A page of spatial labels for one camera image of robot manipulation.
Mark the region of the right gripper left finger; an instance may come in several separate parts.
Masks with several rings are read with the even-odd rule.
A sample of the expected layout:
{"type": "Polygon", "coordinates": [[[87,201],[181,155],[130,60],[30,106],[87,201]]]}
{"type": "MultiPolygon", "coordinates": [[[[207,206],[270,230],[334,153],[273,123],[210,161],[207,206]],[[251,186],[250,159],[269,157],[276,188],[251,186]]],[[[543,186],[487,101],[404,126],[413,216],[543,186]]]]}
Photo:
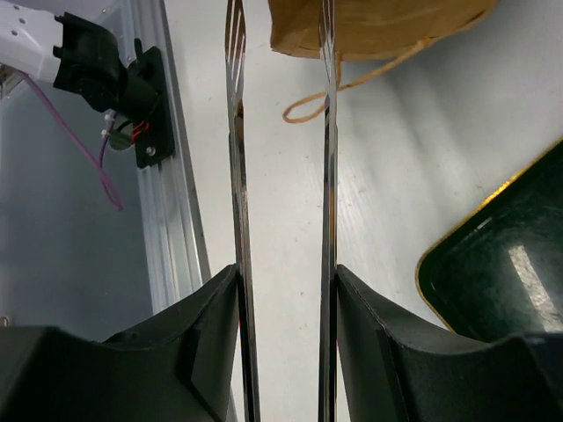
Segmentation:
{"type": "Polygon", "coordinates": [[[224,421],[238,271],[104,342],[55,327],[1,331],[4,421],[224,421]]]}

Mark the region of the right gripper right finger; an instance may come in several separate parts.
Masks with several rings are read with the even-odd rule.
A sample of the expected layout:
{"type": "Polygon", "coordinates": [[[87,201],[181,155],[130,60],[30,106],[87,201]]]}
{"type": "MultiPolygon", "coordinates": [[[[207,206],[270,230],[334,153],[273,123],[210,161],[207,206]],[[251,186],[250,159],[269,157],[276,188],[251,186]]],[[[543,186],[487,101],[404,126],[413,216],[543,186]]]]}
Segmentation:
{"type": "Polygon", "coordinates": [[[560,421],[562,336],[493,343],[440,328],[337,268],[337,338],[353,421],[560,421]]]}

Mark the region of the green brown paper bag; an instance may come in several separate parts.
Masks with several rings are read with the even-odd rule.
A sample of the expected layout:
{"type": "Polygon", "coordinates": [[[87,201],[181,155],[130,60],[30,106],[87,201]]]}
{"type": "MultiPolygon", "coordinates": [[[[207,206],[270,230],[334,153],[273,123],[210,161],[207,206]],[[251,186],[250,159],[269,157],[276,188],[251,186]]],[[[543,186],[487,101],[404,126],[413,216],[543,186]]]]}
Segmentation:
{"type": "MultiPolygon", "coordinates": [[[[469,30],[492,12],[496,1],[336,1],[336,69],[343,62],[385,60],[386,64],[347,84],[344,91],[381,76],[436,42],[469,30]]],[[[276,53],[318,59],[319,1],[270,1],[270,46],[276,53]]]]}

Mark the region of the metal tongs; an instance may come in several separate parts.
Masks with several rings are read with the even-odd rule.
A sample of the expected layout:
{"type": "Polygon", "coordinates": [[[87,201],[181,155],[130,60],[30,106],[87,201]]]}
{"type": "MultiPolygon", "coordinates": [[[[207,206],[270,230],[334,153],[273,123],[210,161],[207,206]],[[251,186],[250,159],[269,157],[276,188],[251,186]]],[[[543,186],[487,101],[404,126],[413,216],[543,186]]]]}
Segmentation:
{"type": "MultiPolygon", "coordinates": [[[[318,420],[337,418],[337,210],[338,210],[338,128],[337,55],[334,48],[335,3],[320,4],[318,23],[320,57],[324,62],[326,86],[324,133],[324,180],[322,213],[322,259],[318,369],[318,420]]],[[[244,69],[246,30],[244,6],[227,3],[224,52],[229,120],[230,182],[234,222],[238,283],[240,341],[245,399],[245,420],[260,420],[259,371],[252,290],[252,260],[248,216],[244,139],[244,69]]]]}

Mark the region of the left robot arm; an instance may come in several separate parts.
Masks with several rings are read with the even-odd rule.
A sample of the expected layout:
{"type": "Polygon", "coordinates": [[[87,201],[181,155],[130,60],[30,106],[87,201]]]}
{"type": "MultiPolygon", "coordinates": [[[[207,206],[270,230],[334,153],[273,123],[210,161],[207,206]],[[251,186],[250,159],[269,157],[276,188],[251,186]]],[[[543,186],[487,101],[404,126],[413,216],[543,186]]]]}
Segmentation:
{"type": "Polygon", "coordinates": [[[159,102],[157,90],[124,66],[109,30],[68,12],[2,1],[1,63],[132,121],[148,118],[159,102]]]}

